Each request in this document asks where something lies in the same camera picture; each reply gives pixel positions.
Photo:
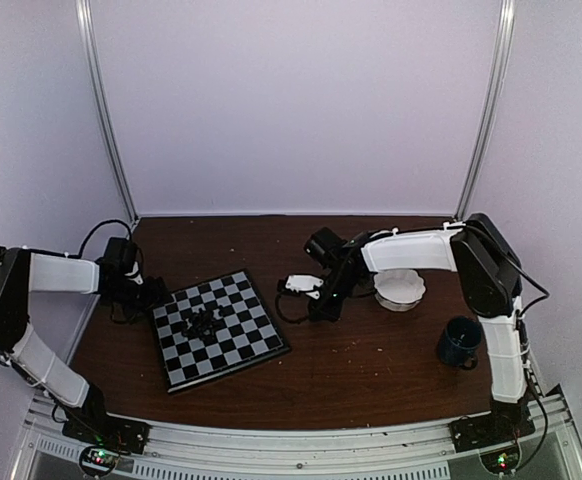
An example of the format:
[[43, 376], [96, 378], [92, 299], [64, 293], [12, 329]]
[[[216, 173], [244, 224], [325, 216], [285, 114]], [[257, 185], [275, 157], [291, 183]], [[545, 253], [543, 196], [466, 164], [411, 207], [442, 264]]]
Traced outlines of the left aluminium frame post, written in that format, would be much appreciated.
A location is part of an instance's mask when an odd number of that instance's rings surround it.
[[122, 201], [127, 218], [132, 222], [139, 220], [138, 212], [132, 198], [130, 186], [122, 164], [113, 121], [106, 97], [105, 85], [99, 61], [91, 2], [75, 1], [78, 28], [81, 35], [86, 57], [88, 73], [91, 81], [97, 120], [102, 134], [105, 151], [112, 170], [114, 183]]

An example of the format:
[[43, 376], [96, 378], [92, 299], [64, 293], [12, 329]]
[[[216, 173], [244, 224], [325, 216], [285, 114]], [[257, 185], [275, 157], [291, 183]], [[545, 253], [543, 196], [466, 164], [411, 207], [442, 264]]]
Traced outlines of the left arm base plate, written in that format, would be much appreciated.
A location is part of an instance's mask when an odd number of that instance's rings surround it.
[[150, 426], [141, 421], [109, 417], [103, 427], [88, 426], [71, 418], [62, 427], [62, 434], [83, 443], [104, 447], [122, 454], [142, 454]]

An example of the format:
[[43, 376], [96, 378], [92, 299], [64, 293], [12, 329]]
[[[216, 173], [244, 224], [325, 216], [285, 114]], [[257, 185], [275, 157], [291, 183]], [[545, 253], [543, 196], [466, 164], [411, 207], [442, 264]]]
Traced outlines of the aluminium frame post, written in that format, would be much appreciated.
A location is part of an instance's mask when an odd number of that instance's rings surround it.
[[495, 35], [487, 90], [476, 139], [472, 149], [469, 168], [465, 176], [462, 191], [454, 214], [456, 220], [463, 220], [469, 214], [469, 207], [478, 184], [480, 170], [486, 158], [511, 55], [515, 20], [516, 1], [502, 0], [500, 2], [499, 20]]
[[97, 120], [102, 134], [105, 151], [112, 170], [114, 183], [122, 201], [127, 218], [132, 222], [139, 220], [138, 212], [132, 198], [130, 186], [122, 164], [113, 121], [106, 97], [105, 85], [99, 61], [91, 2], [75, 1], [78, 28], [81, 35], [86, 57], [88, 73], [91, 81]]

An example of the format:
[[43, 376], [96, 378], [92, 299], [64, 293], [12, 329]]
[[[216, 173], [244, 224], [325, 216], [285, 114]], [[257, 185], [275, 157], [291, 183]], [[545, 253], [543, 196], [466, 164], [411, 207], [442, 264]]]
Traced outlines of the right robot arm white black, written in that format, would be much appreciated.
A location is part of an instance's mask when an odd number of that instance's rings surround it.
[[467, 307], [486, 336], [491, 368], [490, 411], [483, 430], [490, 440], [506, 440], [522, 424], [525, 378], [522, 283], [527, 275], [491, 219], [476, 213], [434, 229], [363, 232], [344, 240], [324, 227], [313, 233], [305, 252], [327, 271], [308, 302], [311, 321], [339, 319], [344, 301], [366, 275], [392, 270], [444, 270], [458, 275]]

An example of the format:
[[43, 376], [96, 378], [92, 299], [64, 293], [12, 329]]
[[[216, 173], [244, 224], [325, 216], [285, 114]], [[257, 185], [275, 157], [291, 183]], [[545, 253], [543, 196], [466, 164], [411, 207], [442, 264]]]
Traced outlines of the right aluminium frame post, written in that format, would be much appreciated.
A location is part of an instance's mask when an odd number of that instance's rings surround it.
[[500, 2], [499, 20], [495, 35], [487, 90], [476, 139], [472, 149], [469, 168], [465, 176], [462, 191], [454, 214], [456, 220], [463, 220], [469, 214], [469, 207], [478, 184], [480, 170], [486, 158], [511, 55], [515, 20], [516, 1], [502, 0]]

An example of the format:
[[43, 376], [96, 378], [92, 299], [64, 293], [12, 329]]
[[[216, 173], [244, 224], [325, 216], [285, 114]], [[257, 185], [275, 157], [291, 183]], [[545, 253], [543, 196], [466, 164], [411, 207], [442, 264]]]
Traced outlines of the white scalloped bowl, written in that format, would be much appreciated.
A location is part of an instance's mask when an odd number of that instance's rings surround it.
[[375, 299], [385, 309], [406, 312], [415, 308], [426, 292], [424, 279], [411, 269], [395, 269], [374, 276]]

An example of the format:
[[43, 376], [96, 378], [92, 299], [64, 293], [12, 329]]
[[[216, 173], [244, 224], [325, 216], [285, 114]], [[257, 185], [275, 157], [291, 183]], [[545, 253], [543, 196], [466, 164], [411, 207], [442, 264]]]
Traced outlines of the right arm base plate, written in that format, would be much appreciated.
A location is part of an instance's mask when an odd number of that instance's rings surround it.
[[493, 413], [461, 417], [449, 424], [451, 439], [457, 453], [514, 442], [533, 434], [535, 425], [530, 418], [514, 424]]

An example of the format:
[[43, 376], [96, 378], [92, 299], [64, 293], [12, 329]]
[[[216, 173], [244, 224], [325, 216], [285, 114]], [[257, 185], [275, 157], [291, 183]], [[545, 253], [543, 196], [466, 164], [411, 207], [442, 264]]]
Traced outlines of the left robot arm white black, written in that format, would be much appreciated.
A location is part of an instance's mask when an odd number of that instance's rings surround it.
[[144, 276], [138, 253], [133, 241], [121, 237], [111, 238], [95, 261], [0, 246], [0, 363], [47, 391], [94, 444], [108, 442], [115, 433], [104, 395], [35, 332], [29, 296], [33, 292], [94, 294], [119, 306], [129, 321], [148, 315], [167, 301], [169, 292], [162, 278]]

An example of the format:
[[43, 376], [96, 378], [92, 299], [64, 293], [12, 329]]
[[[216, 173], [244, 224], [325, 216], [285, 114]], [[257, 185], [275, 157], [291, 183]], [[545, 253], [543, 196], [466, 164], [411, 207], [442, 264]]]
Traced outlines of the pile of black chess pieces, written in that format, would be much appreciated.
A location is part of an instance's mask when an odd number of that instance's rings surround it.
[[183, 317], [181, 334], [189, 340], [214, 341], [217, 332], [224, 327], [224, 319], [218, 310], [201, 309]]

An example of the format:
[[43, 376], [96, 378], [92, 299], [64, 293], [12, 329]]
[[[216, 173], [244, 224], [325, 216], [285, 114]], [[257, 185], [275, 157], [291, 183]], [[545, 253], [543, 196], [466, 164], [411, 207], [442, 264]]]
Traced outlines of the black grey chessboard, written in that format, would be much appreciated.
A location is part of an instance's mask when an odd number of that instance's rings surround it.
[[246, 269], [172, 292], [152, 324], [169, 395], [291, 351]]

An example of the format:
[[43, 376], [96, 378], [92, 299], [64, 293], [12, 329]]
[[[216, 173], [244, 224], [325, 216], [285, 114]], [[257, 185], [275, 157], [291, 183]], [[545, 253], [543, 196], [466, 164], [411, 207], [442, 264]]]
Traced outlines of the dark blue mug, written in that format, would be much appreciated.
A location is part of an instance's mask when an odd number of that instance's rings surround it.
[[482, 329], [478, 322], [465, 316], [454, 317], [439, 338], [437, 357], [449, 367], [474, 370], [479, 363], [477, 350], [481, 342]]

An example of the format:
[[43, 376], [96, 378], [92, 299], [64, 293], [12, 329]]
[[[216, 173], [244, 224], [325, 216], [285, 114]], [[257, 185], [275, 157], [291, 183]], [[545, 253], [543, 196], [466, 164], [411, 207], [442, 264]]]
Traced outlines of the aluminium front rail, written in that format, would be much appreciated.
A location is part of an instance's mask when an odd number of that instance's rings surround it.
[[[536, 456], [514, 476], [491, 474], [482, 456], [454, 445], [456, 418], [389, 427], [276, 431], [144, 420], [144, 453], [122, 457], [103, 479], [582, 479], [582, 443], [566, 399], [542, 399], [549, 426]], [[84, 442], [62, 435], [54, 403], [36, 393], [6, 479], [89, 479]]]

